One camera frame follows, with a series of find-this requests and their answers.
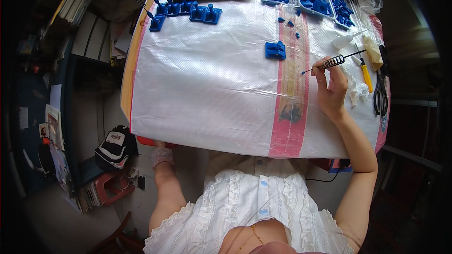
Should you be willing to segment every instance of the screwdriver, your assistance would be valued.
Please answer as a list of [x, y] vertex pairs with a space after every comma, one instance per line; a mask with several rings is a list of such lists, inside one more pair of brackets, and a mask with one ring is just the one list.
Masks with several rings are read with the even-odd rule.
[[364, 81], [366, 82], [367, 86], [369, 87], [369, 93], [371, 93], [373, 91], [372, 82], [370, 81], [369, 71], [367, 70], [367, 65], [364, 62], [364, 59], [362, 58], [361, 53], [359, 54], [359, 60], [361, 60], [361, 69], [363, 70]]

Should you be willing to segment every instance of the blue plastic holder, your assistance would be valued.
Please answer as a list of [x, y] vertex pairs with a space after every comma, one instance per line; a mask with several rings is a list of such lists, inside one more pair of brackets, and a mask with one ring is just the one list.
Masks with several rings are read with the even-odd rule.
[[222, 14], [223, 9], [213, 8], [213, 4], [210, 3], [208, 5], [208, 9], [206, 11], [206, 16], [204, 18], [204, 23], [207, 24], [217, 24], [220, 19], [220, 15]]
[[171, 3], [168, 5], [168, 13], [166, 14], [168, 17], [174, 17], [179, 15], [180, 12], [180, 3]]
[[187, 2], [187, 0], [182, 0], [180, 4], [179, 15], [189, 15], [192, 9], [193, 1]]
[[168, 9], [166, 8], [165, 5], [161, 4], [159, 0], [154, 0], [155, 3], [157, 3], [157, 10], [155, 11], [155, 15], [159, 16], [159, 15], [163, 15], [166, 16], [166, 14], [168, 14]]
[[204, 21], [206, 12], [207, 6], [198, 6], [198, 2], [194, 1], [190, 10], [190, 21]]
[[286, 59], [286, 46], [282, 41], [265, 43], [265, 57], [273, 59]]
[[149, 31], [160, 31], [165, 20], [164, 15], [153, 16], [152, 13], [148, 13], [150, 16], [150, 27]]

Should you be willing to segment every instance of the black scissors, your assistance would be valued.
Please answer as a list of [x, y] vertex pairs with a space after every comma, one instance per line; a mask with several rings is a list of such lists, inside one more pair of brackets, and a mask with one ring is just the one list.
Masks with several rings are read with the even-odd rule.
[[388, 95], [385, 88], [385, 77], [389, 76], [389, 60], [386, 49], [383, 45], [380, 45], [381, 58], [383, 59], [383, 65], [376, 72], [376, 87], [373, 93], [373, 108], [375, 114], [384, 117], [388, 112]]

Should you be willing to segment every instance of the book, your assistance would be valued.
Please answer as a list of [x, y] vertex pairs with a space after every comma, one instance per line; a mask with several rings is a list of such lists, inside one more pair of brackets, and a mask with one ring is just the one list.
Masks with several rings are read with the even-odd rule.
[[46, 105], [46, 124], [48, 125], [48, 137], [53, 145], [64, 151], [64, 140], [61, 131], [61, 112], [53, 108], [50, 104]]

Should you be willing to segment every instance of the wire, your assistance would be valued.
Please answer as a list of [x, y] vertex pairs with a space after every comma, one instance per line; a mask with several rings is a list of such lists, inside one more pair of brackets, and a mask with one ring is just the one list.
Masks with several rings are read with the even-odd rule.
[[324, 182], [324, 183], [329, 183], [329, 182], [332, 182], [338, 176], [338, 173], [339, 173], [339, 169], [336, 172], [336, 175], [335, 175], [335, 177], [332, 180], [321, 180], [321, 179], [306, 179], [306, 180], [314, 180], [314, 181], [321, 181], [321, 182]]

